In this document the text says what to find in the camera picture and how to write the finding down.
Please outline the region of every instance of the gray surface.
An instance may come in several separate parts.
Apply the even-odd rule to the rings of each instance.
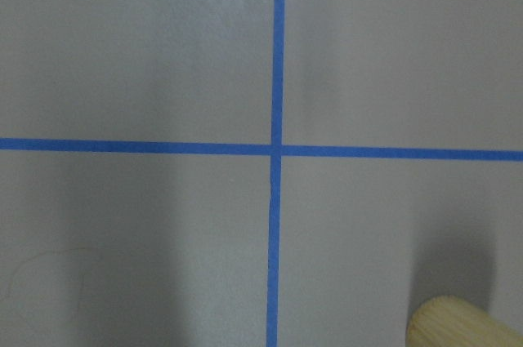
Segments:
[[[522,0],[287,0],[284,142],[523,148]]]
[[[0,0],[2,136],[266,143],[272,0]]]
[[[264,345],[268,171],[0,153],[0,345]]]
[[[412,293],[430,293],[414,285],[423,267],[440,282],[454,272],[457,289],[433,294],[481,292],[523,331],[522,176],[502,162],[285,159],[279,345],[405,345]],[[452,245],[466,250],[442,257]]]

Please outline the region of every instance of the horizontal blue line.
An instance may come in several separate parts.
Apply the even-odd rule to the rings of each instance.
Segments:
[[[390,147],[342,147],[284,145],[287,157],[448,159],[467,161],[523,161],[523,151],[483,149],[402,149]]]
[[[207,155],[270,155],[271,152],[270,145],[15,138],[0,138],[0,149],[83,153],[190,153]]]

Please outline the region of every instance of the wooden dowel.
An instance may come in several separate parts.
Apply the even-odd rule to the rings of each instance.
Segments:
[[[407,347],[523,347],[523,336],[461,298],[438,296],[414,312]]]

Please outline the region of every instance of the blue line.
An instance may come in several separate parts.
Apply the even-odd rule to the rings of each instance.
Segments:
[[[285,0],[274,0],[266,347],[277,347],[278,345],[279,214],[284,107],[284,22]]]
[[[523,151],[486,149],[402,149],[390,147],[338,147],[285,145],[287,157],[447,159],[465,161],[523,161]]]
[[[81,153],[190,153],[207,155],[270,155],[272,150],[269,145],[15,138],[0,138],[0,149]]]

